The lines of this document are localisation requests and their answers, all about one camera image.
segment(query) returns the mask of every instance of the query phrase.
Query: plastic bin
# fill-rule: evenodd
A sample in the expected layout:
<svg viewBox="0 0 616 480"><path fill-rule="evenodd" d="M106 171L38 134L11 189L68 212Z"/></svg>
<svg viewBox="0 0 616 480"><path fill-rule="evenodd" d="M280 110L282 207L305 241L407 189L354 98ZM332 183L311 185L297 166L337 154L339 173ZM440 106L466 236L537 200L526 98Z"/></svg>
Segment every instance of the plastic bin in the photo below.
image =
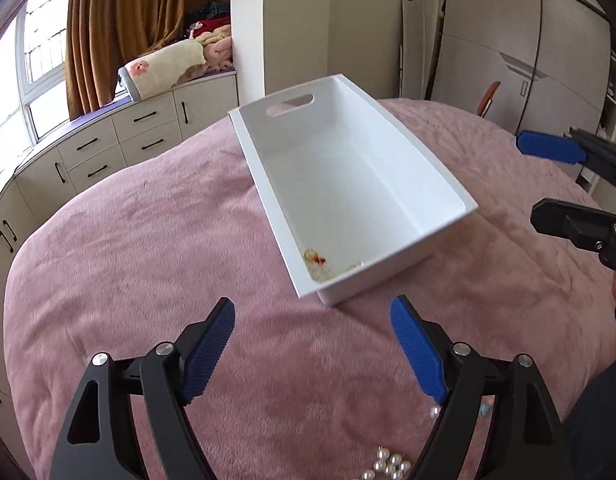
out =
<svg viewBox="0 0 616 480"><path fill-rule="evenodd" d="M342 75L230 111L299 297L335 304L429 256L477 208L430 150Z"/></svg>

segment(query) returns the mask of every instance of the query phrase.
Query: wardrobe door handle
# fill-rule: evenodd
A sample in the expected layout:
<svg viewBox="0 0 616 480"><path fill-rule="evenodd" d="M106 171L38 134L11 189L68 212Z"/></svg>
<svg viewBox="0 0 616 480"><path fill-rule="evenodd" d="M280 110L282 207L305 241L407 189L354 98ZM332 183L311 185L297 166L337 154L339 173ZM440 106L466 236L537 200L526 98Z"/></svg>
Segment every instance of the wardrobe door handle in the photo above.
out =
<svg viewBox="0 0 616 480"><path fill-rule="evenodd" d="M161 144L163 142L163 139L159 139L156 142L153 142L152 144L148 144L148 146L142 146L142 150L147 150L148 148L152 148L153 146L156 146L157 144Z"/></svg>
<svg viewBox="0 0 616 480"><path fill-rule="evenodd" d="M57 175L59 175L59 178L62 180L62 184L65 184L66 180L64 179L64 177L62 177L62 174L59 171L59 163L58 162L56 162L54 164L54 168L57 170Z"/></svg>
<svg viewBox="0 0 616 480"><path fill-rule="evenodd" d="M8 244L8 247L10 247L10 252L13 253L15 252L15 249L12 248L12 245L10 244L10 242L8 241L8 238L6 238L2 231L0 230L0 237L2 237L4 240L6 240L6 243Z"/></svg>
<svg viewBox="0 0 616 480"><path fill-rule="evenodd" d="M3 221L3 224L10 229L10 232L12 233L12 239L13 241L17 241L17 235L15 234L15 231L12 230L12 227L10 227L10 224L8 222L6 222L5 220Z"/></svg>
<svg viewBox="0 0 616 480"><path fill-rule="evenodd" d="M150 113L149 113L149 114L147 114L147 115L143 115L143 116L141 116L141 117L137 117L136 119L133 119L133 123L139 122L139 121L141 121L142 119L147 119L148 117L152 117L153 115L157 115L157 112L150 112Z"/></svg>
<svg viewBox="0 0 616 480"><path fill-rule="evenodd" d="M92 139L92 140L89 140L89 141L88 141L88 142L86 142L86 144L84 144L83 146L79 146L79 147L77 148L77 151L79 151L79 150L83 150L86 146L89 146L90 144L92 144L93 142L97 142L98 140L99 140L99 139L98 139L97 137L95 137L95 138L94 138L94 139Z"/></svg>
<svg viewBox="0 0 616 480"><path fill-rule="evenodd" d="M106 168L108 167L107 164L104 164L103 167L99 168L97 171L93 171L92 173L89 173L87 175L88 178L92 177L93 175L96 175L99 173L99 171L104 171Z"/></svg>

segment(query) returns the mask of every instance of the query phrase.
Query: white storage box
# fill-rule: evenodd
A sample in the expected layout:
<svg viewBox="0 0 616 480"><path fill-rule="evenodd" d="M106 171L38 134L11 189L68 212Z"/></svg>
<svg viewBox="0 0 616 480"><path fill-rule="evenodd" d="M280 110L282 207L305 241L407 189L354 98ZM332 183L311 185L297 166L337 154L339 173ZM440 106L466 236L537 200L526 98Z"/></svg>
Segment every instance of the white storage box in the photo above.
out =
<svg viewBox="0 0 616 480"><path fill-rule="evenodd" d="M230 112L299 297L335 304L429 256L477 204L430 150L342 75Z"/></svg>

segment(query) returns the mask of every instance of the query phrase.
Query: red cloth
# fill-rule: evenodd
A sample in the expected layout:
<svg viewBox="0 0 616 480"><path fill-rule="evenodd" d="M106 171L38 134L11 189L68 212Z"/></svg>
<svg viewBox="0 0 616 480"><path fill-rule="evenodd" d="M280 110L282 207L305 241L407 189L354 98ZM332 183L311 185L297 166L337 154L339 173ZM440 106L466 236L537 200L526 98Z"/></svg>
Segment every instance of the red cloth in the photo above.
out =
<svg viewBox="0 0 616 480"><path fill-rule="evenodd" d="M194 40L197 36L200 36L202 32L212 32L216 28L223 27L224 25L230 25L230 16L211 18L210 20L199 20L190 27L192 34L190 39Z"/></svg>

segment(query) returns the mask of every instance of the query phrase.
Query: pink blanket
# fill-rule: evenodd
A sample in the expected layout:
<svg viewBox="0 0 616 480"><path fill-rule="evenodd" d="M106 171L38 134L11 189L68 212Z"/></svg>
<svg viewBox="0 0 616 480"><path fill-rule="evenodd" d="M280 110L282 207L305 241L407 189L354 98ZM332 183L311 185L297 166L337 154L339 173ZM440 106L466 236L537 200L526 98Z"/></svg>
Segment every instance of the pink blanket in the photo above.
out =
<svg viewBox="0 0 616 480"><path fill-rule="evenodd" d="M217 299L236 329L205 394L186 410L221 479L359 478L383 445L415 460L432 401L390 328L405 293L425 319L483 355L528 352L564 416L616 358L611 273L537 235L544 196L593 205L552 162L454 108L384 105L479 203L435 256L338 308L298 300L229 119L120 171L64 206L19 251L8 277L5 354L19 424L40 480L86 364L143 355L204 319ZM137 431L161 479L145 410ZM487 421L463 478L472 478Z"/></svg>

